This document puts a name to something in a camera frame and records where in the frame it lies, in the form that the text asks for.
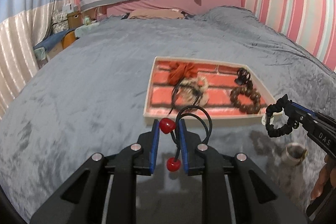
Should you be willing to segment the person's right hand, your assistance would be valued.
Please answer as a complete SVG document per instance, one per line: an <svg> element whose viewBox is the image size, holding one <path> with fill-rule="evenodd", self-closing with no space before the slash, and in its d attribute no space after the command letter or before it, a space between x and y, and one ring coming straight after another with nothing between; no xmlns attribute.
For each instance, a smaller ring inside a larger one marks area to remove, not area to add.
<svg viewBox="0 0 336 224"><path fill-rule="evenodd" d="M322 194L323 188L328 180L330 180L331 186L335 188L335 180L336 180L335 161L329 155L326 155L324 158L324 162L325 165L320 170L318 179L310 194L310 198L312 201L314 201L317 197L319 197Z"/></svg>

